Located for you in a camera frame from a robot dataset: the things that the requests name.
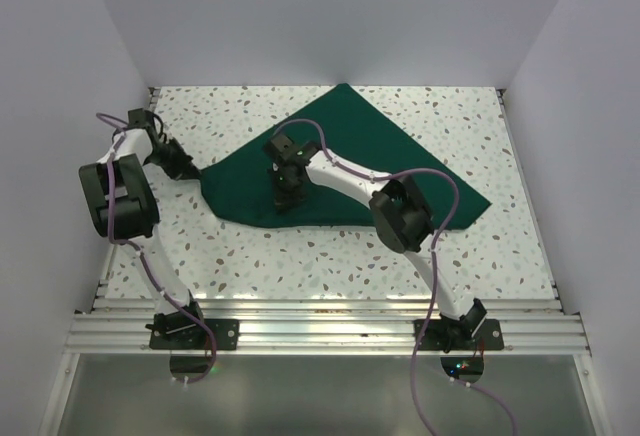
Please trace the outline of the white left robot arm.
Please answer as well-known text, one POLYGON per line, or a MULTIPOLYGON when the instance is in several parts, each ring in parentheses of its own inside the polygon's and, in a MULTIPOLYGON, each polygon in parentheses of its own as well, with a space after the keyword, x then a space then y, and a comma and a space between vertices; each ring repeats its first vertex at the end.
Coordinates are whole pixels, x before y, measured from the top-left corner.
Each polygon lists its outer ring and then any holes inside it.
POLYGON ((147 325, 150 346, 200 349, 210 341, 208 325, 163 247, 160 210, 144 167, 155 165, 174 181, 199 180, 201 172, 155 113, 140 108, 126 121, 105 113, 96 118, 114 133, 107 153, 79 169, 93 226, 131 257, 147 286, 155 307, 147 325))

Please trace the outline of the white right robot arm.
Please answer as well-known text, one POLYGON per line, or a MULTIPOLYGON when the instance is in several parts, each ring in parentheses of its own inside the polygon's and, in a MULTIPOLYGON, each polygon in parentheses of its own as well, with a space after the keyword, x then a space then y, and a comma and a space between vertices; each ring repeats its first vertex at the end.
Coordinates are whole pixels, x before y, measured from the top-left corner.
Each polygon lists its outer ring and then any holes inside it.
POLYGON ((443 230, 436 226, 413 170, 397 174, 374 171, 340 157, 321 143, 299 145, 282 132, 271 136, 263 151, 272 162, 268 174, 278 210, 287 211, 303 201, 308 183, 360 203, 369 209, 381 243, 405 256, 428 284, 440 313, 436 327, 440 334, 461 349, 480 338, 487 311, 478 298, 442 274, 436 249, 443 230))

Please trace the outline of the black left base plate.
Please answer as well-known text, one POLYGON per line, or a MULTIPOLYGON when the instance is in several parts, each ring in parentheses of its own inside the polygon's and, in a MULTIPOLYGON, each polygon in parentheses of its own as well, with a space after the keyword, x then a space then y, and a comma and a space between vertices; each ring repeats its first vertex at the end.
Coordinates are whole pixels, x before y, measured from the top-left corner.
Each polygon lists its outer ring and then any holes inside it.
MULTIPOLYGON (((234 351, 240 335, 237 319, 206 318, 204 323, 212 332, 217 350, 234 351)), ((210 350, 208 333, 195 323, 191 327, 163 335, 153 324, 146 324, 151 331, 149 347, 153 350, 210 350)))

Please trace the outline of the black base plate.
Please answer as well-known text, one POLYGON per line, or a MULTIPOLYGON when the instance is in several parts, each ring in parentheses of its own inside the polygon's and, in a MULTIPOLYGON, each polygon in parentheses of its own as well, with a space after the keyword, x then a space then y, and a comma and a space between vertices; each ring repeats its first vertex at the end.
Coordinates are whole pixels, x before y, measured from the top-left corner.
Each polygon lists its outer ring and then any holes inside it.
POLYGON ((500 322, 485 319, 473 336, 450 326, 442 319, 432 319, 419 343, 419 351, 501 351, 505 348, 500 322))
MULTIPOLYGON (((237 319, 206 318, 204 323, 212 332, 217 350, 234 351, 240 335, 237 319)), ((149 347, 153 350, 210 350, 208 333, 195 323, 191 327, 163 335, 153 324, 146 324, 151 331, 149 347)))

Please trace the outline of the aluminium rail frame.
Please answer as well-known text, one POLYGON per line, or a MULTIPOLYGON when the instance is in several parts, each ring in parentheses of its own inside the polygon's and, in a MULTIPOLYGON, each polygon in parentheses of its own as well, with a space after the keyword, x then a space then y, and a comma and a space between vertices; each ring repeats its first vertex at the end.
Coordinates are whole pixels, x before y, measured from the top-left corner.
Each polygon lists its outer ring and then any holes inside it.
MULTIPOLYGON (((507 355, 584 355, 582 321, 557 296, 502 95, 491 87, 358 87, 384 116, 480 191, 490 207, 439 242, 444 275, 499 321, 507 355)), ((322 87, 163 87, 152 104, 197 164, 219 161, 322 87)), ((271 230, 223 221, 194 181, 147 175, 173 269, 204 313, 235 319, 244 354, 406 355, 429 291, 368 229, 271 230)))

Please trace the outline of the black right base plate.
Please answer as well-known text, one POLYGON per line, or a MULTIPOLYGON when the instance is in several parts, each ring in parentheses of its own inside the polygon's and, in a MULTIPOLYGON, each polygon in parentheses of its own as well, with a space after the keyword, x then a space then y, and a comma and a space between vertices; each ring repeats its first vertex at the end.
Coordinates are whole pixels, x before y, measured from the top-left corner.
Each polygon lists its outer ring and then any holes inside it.
POLYGON ((505 348, 500 322, 485 319, 473 336, 450 326, 442 319, 432 319, 419 343, 419 351, 501 351, 505 348))

